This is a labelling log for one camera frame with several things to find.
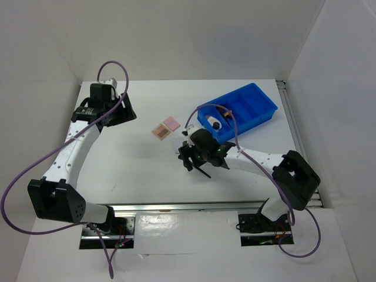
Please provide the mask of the thin black makeup brush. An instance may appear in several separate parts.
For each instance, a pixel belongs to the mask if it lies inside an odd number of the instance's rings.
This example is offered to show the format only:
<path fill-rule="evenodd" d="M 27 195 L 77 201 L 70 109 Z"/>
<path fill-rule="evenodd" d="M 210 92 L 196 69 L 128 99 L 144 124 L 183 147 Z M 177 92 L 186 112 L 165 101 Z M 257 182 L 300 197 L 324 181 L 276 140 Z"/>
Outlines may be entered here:
<path fill-rule="evenodd" d="M 212 177 L 206 173 L 204 170 L 202 170 L 201 168 L 199 168 L 197 165 L 195 165 L 192 161 L 189 160 L 189 164 L 190 164 L 190 169 L 189 171 L 192 171 L 193 169 L 199 171 L 200 173 L 202 173 L 203 175 L 205 175 L 206 177 L 208 177 L 209 179 L 211 179 Z"/>

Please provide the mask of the clear bottle black cap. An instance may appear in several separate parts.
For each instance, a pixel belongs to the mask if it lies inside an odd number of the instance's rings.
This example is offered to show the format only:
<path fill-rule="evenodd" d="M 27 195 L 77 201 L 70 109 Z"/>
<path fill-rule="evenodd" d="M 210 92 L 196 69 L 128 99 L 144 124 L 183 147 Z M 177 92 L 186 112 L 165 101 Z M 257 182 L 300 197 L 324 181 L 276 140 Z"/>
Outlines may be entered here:
<path fill-rule="evenodd" d="M 217 121 L 214 121 L 212 123 L 212 127 L 213 127 L 214 130 L 220 130 L 221 129 L 221 123 L 217 122 Z"/>

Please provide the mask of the white oval makeup container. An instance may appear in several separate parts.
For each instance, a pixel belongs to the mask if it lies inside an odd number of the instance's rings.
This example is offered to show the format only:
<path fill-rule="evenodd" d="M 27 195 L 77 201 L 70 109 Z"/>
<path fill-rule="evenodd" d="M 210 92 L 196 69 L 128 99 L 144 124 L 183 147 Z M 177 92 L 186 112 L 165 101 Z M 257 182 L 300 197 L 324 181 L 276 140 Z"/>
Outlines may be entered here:
<path fill-rule="evenodd" d="M 209 122 L 209 124 L 210 124 L 211 126 L 212 126 L 212 123 L 213 123 L 214 121 L 219 122 L 215 117 L 213 117 L 213 116 L 209 116 L 209 115 L 206 116 L 206 119 L 207 119 L 207 121 Z"/>

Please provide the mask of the brown eyeshadow palette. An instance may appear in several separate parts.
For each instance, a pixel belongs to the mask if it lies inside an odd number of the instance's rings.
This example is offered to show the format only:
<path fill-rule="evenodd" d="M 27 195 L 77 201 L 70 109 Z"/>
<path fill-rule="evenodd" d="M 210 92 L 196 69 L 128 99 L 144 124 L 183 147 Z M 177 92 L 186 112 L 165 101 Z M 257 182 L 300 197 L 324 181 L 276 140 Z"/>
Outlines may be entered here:
<path fill-rule="evenodd" d="M 168 136 L 171 133 L 171 130 L 166 125 L 161 123 L 155 129 L 152 130 L 152 133 L 159 140 L 163 140 L 166 136 Z"/>

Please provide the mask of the pink compact case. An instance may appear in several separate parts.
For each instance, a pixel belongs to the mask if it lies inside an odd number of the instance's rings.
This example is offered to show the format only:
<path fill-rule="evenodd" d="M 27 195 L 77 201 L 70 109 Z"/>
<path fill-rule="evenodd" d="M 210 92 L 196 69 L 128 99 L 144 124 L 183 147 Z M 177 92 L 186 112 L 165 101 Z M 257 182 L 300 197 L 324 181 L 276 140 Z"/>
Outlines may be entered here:
<path fill-rule="evenodd" d="M 180 123 L 174 119 L 173 117 L 168 117 L 163 121 L 163 124 L 172 132 L 174 132 L 176 129 L 180 127 Z"/>

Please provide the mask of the clear sheet black swatches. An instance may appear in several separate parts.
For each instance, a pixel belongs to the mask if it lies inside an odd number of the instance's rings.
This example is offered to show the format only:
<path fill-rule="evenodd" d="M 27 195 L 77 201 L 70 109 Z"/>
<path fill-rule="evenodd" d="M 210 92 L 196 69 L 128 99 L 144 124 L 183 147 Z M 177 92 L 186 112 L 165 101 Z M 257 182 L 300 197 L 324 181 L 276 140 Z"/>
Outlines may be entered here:
<path fill-rule="evenodd" d="M 187 136 L 176 137 L 172 140 L 175 154 L 179 154 L 179 149 L 188 143 Z"/>

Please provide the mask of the black fan makeup brush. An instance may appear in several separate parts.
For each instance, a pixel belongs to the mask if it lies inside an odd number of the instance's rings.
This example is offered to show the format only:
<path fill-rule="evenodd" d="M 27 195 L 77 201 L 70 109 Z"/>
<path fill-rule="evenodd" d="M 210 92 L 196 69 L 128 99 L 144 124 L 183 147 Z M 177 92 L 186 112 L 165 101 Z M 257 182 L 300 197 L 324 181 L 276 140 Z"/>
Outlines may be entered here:
<path fill-rule="evenodd" d="M 219 112 L 221 115 L 226 115 L 226 113 L 227 113 L 227 110 L 225 110 L 225 108 L 224 108 L 223 105 L 216 106 L 216 109 L 218 110 L 218 112 Z"/>

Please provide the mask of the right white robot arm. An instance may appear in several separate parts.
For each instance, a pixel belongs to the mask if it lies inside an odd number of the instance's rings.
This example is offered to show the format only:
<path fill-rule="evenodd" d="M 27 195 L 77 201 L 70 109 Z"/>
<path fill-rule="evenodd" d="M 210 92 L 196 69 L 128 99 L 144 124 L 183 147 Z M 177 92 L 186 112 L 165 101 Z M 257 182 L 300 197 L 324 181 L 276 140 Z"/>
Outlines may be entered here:
<path fill-rule="evenodd" d="M 293 211 L 304 210 L 321 184 L 319 175 L 294 150 L 272 154 L 250 150 L 232 142 L 220 144 L 208 130 L 193 125 L 182 134 L 185 140 L 178 149 L 178 158 L 188 171 L 199 170 L 200 166 L 209 163 L 214 167 L 242 170 L 271 180 L 278 195 L 270 196 L 259 208 L 256 223 L 262 230 L 270 230 L 287 213 L 293 222 Z"/>

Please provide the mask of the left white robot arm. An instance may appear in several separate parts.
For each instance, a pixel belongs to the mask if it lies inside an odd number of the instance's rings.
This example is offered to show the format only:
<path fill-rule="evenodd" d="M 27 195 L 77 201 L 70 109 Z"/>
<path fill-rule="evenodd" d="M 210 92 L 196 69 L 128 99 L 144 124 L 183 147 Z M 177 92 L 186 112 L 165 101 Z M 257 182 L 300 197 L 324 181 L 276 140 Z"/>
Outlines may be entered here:
<path fill-rule="evenodd" d="M 85 159 L 104 127 L 136 119 L 129 98 L 121 98 L 115 79 L 90 85 L 89 97 L 73 112 L 62 148 L 41 179 L 32 179 L 28 193 L 38 218 L 66 223 L 90 222 L 102 234 L 110 234 L 124 221 L 113 208 L 87 202 L 77 191 Z"/>

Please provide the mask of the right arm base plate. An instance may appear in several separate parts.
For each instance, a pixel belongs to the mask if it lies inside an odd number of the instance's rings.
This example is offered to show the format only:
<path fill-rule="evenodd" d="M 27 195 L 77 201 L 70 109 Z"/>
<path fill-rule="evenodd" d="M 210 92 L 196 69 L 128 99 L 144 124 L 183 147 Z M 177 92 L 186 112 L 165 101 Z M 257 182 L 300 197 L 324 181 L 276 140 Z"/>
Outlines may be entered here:
<path fill-rule="evenodd" d="M 276 221 L 270 221 L 261 213 L 239 214 L 238 220 L 236 229 L 242 247 L 278 245 L 280 239 L 282 244 L 294 244 L 286 214 Z"/>

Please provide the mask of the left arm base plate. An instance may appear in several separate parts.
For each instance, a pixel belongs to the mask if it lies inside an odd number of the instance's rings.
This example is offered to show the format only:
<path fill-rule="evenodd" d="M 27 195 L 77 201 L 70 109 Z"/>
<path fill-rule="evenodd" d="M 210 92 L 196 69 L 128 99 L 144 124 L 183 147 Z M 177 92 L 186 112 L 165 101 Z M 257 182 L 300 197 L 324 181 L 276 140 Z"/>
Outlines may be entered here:
<path fill-rule="evenodd" d="M 110 250 L 114 250 L 117 247 L 120 249 L 133 249 L 136 216 L 134 214 L 126 214 L 116 217 L 117 222 L 115 226 L 108 231 L 103 231 L 98 226 L 95 226 L 99 230 L 106 248 Z M 98 250 L 101 248 L 102 243 L 94 229 L 88 226 L 82 227 L 79 249 Z"/>

